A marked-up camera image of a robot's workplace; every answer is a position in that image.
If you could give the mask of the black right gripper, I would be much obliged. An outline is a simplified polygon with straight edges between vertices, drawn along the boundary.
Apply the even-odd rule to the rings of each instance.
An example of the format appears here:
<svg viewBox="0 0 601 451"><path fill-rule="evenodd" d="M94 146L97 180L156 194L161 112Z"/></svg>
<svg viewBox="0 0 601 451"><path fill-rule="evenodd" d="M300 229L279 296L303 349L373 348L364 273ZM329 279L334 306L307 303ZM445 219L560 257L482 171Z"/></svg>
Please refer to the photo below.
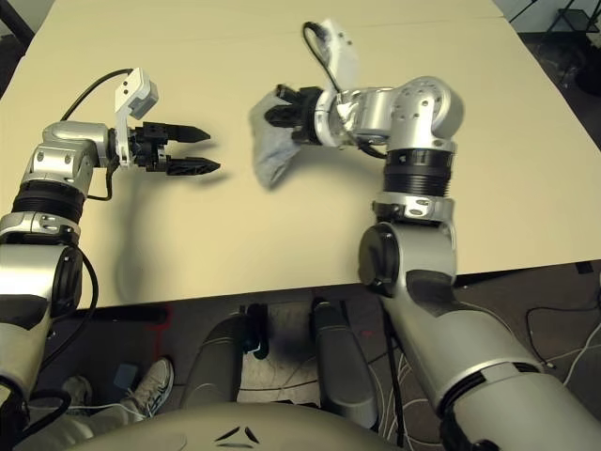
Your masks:
<svg viewBox="0 0 601 451"><path fill-rule="evenodd" d="M283 101L295 101L296 105L275 105L265 114L264 119L276 128L293 128L292 140L301 144L319 144L316 135L316 105L320 97L317 86L303 87L299 91L279 84L275 96Z"/></svg>

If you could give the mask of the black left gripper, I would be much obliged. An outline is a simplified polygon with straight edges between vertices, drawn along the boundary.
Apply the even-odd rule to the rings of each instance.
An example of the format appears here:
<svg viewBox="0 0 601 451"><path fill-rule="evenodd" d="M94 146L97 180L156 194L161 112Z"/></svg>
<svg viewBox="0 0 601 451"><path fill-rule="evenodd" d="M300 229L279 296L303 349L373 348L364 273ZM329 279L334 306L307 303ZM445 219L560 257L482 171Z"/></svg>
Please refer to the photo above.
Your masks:
<svg viewBox="0 0 601 451"><path fill-rule="evenodd" d="M132 162L147 172L167 176L200 176L218 170L221 165L206 158L173 159L165 152L168 141L197 143L210 139L203 130L184 125L144 122L129 129L129 150Z"/></svg>

